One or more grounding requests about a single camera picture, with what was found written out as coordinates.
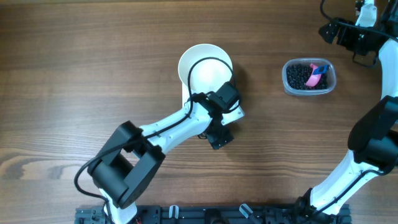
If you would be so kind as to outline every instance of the pink and blue object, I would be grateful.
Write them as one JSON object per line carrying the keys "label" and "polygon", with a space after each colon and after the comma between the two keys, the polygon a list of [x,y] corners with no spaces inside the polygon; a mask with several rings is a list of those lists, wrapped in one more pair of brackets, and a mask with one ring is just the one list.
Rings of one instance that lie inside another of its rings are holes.
{"label": "pink and blue object", "polygon": [[322,74],[326,73],[329,65],[318,67],[314,64],[311,64],[310,67],[312,68],[312,74],[305,85],[309,87],[314,87],[318,84],[319,80],[322,77]]}

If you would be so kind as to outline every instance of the wooden surface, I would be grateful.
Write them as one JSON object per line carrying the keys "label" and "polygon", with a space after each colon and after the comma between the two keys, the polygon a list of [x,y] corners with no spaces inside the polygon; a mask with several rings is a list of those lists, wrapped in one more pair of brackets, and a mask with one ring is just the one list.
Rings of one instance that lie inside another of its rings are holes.
{"label": "wooden surface", "polygon": [[[73,176],[117,126],[153,123],[181,107],[177,64],[211,43],[231,56],[246,116],[214,151],[191,138],[167,155],[137,201],[146,205],[292,203],[342,160],[348,134],[381,95],[381,69],[326,44],[318,0],[150,1],[0,8],[0,223],[71,223],[99,205]],[[349,1],[327,12],[353,18]],[[284,93],[292,58],[337,72],[323,96]],[[85,189],[98,192],[85,173]],[[348,202],[354,223],[395,223],[398,175],[372,180]]]}

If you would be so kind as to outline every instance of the white arm segment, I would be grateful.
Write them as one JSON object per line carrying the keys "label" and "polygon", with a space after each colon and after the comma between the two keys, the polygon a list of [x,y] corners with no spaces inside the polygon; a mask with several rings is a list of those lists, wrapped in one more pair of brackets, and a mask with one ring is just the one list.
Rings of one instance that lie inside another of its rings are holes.
{"label": "white arm segment", "polygon": [[[357,164],[354,162],[354,153],[348,150],[344,159],[338,167],[321,184],[314,187],[311,191],[311,205],[321,210],[324,206],[338,197],[354,180],[366,170],[379,170],[377,167],[365,162]],[[377,174],[366,174],[351,190],[349,190],[337,203],[323,211],[328,215],[337,215],[341,206],[364,184],[366,184]]]}
{"label": "white arm segment", "polygon": [[381,98],[398,96],[398,43],[388,40],[379,51],[382,67]]}
{"label": "white arm segment", "polygon": [[[141,126],[140,128],[143,130],[142,135],[148,136],[180,121],[189,112],[189,108],[190,102],[187,102],[184,107],[176,113],[156,123]],[[148,141],[153,146],[160,146],[162,152],[166,154],[181,142],[204,132],[212,120],[208,113],[209,112],[202,107],[201,104],[193,103],[193,109],[189,118],[176,127],[161,133],[159,136],[149,138]]]}

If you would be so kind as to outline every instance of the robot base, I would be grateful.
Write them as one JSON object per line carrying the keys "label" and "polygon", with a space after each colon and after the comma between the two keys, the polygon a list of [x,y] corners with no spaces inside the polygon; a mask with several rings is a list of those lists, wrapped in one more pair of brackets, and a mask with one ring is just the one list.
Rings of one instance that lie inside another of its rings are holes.
{"label": "robot base", "polygon": [[[254,217],[261,224],[296,224],[303,222],[305,219],[302,217],[299,217],[295,222],[292,220],[293,206],[256,206],[251,207],[251,210]],[[221,216],[229,224],[253,224],[250,219],[246,219],[243,216],[239,211],[239,207],[181,207],[173,215],[170,215],[169,207],[156,205],[137,206],[137,215],[127,224],[209,224],[205,223],[205,211],[212,208],[218,209],[221,212]],[[307,223],[320,224],[315,221]],[[76,209],[75,224],[110,224],[110,222],[105,219],[103,207],[96,206],[91,209]],[[331,224],[351,224],[351,214],[348,205],[342,206],[340,213]]]}

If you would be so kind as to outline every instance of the blue object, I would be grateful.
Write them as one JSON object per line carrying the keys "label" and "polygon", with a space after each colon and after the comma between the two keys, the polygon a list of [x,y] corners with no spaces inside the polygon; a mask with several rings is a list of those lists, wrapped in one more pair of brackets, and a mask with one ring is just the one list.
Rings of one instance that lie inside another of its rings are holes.
{"label": "blue object", "polygon": [[320,66],[315,71],[313,71],[313,75],[325,74],[329,70],[329,65]]}

